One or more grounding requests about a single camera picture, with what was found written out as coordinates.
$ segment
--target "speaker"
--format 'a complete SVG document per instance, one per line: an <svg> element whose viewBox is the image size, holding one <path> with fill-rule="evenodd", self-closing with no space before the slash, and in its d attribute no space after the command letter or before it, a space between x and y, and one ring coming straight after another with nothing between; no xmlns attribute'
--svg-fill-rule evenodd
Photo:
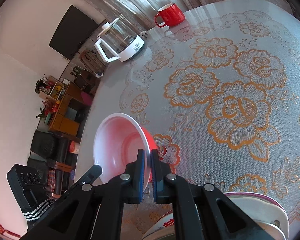
<svg viewBox="0 0 300 240"><path fill-rule="evenodd" d="M15 164L7 173L7 179L21 210L36 207L48 199L35 168Z"/></svg>

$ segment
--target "red mug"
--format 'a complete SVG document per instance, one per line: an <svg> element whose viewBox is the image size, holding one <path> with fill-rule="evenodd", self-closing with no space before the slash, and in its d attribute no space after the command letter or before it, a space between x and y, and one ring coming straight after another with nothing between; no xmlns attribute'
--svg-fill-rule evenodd
<svg viewBox="0 0 300 240"><path fill-rule="evenodd" d="M163 23L157 23L157 17L161 16ZM158 14L154 17L155 24L162 28L166 25L169 27L178 25L185 20L185 15L175 3L169 3L158 10Z"/></svg>

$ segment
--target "kettle label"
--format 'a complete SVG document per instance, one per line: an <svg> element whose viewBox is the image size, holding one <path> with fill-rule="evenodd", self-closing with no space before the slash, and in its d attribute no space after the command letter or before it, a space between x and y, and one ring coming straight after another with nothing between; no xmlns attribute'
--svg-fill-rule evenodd
<svg viewBox="0 0 300 240"><path fill-rule="evenodd" d="M135 52L137 52L141 47L142 47L142 44L141 44L141 43L137 43L137 44L135 44L135 45L133 46L133 50L134 50Z"/></svg>

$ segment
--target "floral tablecloth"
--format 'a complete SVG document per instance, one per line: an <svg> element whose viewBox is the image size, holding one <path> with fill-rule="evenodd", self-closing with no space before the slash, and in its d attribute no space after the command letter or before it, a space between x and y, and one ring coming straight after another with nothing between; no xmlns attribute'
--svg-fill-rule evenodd
<svg viewBox="0 0 300 240"><path fill-rule="evenodd" d="M93 140L111 113L154 135L173 172L221 191L276 199L300 229L300 22L263 0L227 0L149 31L132 60L109 65L82 137L75 179L93 164ZM122 239L141 236L169 211L125 205Z"/></svg>

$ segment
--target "screw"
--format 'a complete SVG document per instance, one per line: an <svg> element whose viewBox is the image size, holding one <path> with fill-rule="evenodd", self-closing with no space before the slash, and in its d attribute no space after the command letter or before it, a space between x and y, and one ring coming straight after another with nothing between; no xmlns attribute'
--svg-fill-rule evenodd
<svg viewBox="0 0 300 240"><path fill-rule="evenodd" d="M83 191L89 191L89 190L92 189L92 186L91 186L91 184L83 184L82 187L81 187L81 189Z"/></svg>
<svg viewBox="0 0 300 240"><path fill-rule="evenodd" d="M204 185L204 189L206 191L212 191L214 189L214 186L212 184L206 184Z"/></svg>
<svg viewBox="0 0 300 240"><path fill-rule="evenodd" d="M123 173L123 174L120 175L120 179L122 179L122 180L128 180L128 179L130 179L130 175L127 174L127 173Z"/></svg>
<svg viewBox="0 0 300 240"><path fill-rule="evenodd" d="M175 174L173 174L173 173L169 173L169 174L167 174L167 179L169 179L169 180L174 180L174 179L176 179L177 178L177 176L175 175Z"/></svg>

